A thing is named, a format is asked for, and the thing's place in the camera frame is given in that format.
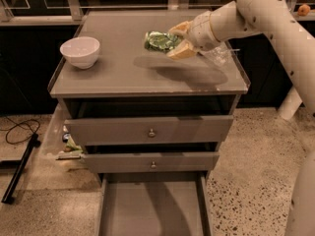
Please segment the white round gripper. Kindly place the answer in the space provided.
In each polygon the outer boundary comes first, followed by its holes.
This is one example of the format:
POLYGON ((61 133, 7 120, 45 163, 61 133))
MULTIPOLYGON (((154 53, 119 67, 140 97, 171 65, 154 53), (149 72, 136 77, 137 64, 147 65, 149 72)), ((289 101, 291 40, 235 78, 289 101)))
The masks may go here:
POLYGON ((185 21, 174 26, 168 32, 182 37, 188 36, 190 40, 189 42, 184 39, 166 54, 173 60, 190 58, 195 56, 198 50, 210 51, 221 44, 213 34, 210 11, 197 16, 191 23, 185 21))

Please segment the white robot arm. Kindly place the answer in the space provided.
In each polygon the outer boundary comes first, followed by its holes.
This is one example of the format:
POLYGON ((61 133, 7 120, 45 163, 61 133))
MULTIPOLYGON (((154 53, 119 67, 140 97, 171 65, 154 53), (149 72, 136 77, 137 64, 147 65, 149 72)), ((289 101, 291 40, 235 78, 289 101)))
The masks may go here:
MULTIPOLYGON (((222 42, 263 34, 271 43, 309 114, 315 115, 315 38, 293 17, 285 0, 234 0, 169 30, 183 38, 167 53, 190 58, 222 42)), ((284 236, 315 236, 315 153, 297 175, 284 236)))

